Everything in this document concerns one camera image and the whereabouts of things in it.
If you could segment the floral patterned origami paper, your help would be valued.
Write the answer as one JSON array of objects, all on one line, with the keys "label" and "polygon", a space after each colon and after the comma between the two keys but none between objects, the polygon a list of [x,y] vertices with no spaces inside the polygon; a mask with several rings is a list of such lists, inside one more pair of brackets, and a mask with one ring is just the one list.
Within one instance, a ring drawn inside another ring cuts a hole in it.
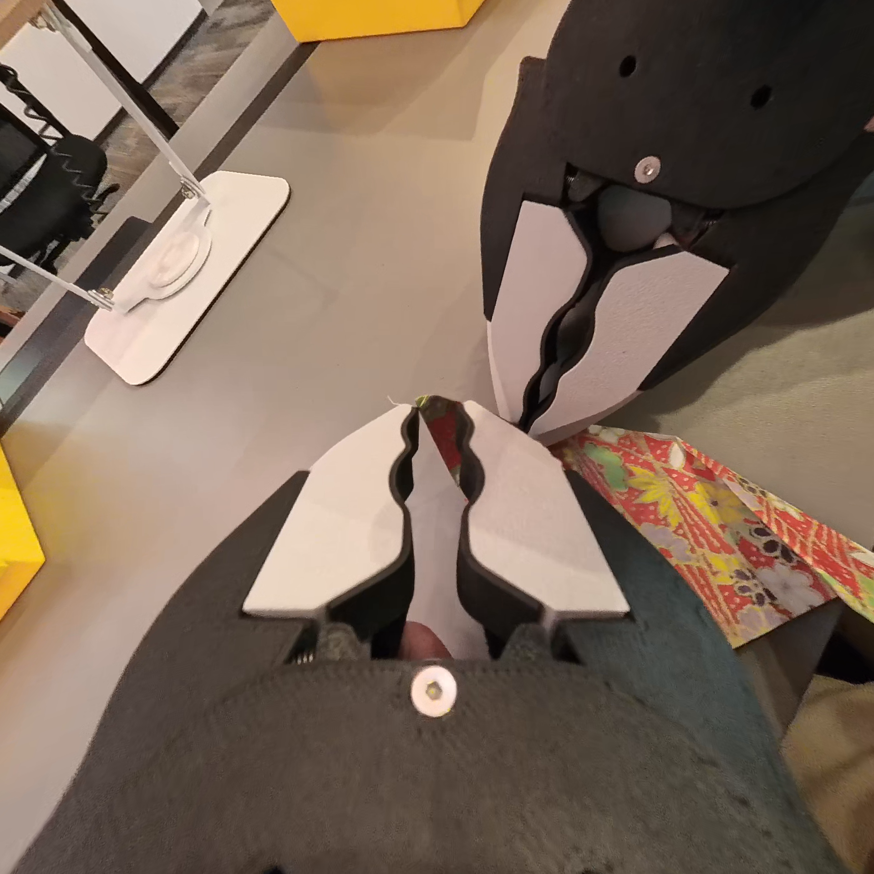
[{"label": "floral patterned origami paper", "polygon": [[677,436],[591,425],[550,447],[678,571],[734,649],[841,600],[873,620],[873,558]]}]

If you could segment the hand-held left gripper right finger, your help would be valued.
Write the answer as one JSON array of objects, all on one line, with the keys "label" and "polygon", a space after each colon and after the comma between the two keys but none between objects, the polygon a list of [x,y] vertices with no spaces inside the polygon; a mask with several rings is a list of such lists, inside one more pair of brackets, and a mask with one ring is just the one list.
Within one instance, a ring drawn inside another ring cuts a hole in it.
[{"label": "hand-held left gripper right finger", "polygon": [[628,614],[561,462],[475,401],[456,419],[467,499],[458,594],[479,623],[562,623]]}]

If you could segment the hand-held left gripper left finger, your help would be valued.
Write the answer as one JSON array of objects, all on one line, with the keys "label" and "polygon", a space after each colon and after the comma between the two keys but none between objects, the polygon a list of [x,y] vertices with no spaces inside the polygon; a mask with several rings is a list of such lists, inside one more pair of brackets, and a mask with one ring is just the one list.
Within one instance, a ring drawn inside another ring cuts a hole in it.
[{"label": "hand-held left gripper left finger", "polygon": [[400,618],[412,600],[407,499],[419,412],[399,404],[305,472],[243,602],[260,618]]}]

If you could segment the person's beige pants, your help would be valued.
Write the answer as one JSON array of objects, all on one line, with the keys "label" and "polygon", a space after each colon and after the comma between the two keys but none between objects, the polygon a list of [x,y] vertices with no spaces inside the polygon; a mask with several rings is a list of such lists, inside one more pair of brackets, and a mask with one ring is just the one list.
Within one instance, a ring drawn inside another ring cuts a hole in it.
[{"label": "person's beige pants", "polygon": [[852,872],[873,871],[873,683],[814,676],[782,742],[803,800]]}]

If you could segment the black office chair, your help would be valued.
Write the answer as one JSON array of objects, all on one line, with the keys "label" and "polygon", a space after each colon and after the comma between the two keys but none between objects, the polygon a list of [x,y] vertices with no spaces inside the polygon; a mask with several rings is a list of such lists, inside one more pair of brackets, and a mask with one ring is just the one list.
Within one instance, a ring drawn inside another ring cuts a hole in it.
[{"label": "black office chair", "polygon": [[100,189],[107,155],[95,142],[72,134],[1,65],[2,87],[24,106],[31,128],[1,105],[1,242],[50,274],[67,247],[90,237],[118,184]]}]

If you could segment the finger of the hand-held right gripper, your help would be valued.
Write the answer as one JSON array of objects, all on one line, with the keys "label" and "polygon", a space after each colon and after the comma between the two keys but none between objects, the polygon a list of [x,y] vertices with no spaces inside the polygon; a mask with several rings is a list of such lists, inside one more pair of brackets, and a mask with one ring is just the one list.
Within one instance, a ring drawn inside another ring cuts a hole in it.
[{"label": "finger of the hand-held right gripper", "polygon": [[590,255],[564,210],[522,202],[487,325],[490,374],[506,421],[523,422],[526,399],[545,369],[544,340],[574,301]]},{"label": "finger of the hand-held right gripper", "polygon": [[591,343],[559,377],[530,436],[561,440],[639,396],[645,379],[728,273],[678,246],[656,248],[613,271],[595,305]]}]

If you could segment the yellow box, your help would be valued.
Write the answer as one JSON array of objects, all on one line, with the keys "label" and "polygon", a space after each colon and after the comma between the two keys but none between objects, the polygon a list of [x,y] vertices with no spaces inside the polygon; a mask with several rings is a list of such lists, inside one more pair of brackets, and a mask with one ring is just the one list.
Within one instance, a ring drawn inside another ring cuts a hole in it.
[{"label": "yellow box", "polygon": [[10,465],[1,453],[1,617],[46,561]]},{"label": "yellow box", "polygon": [[299,43],[465,27],[483,1],[273,1]]}]

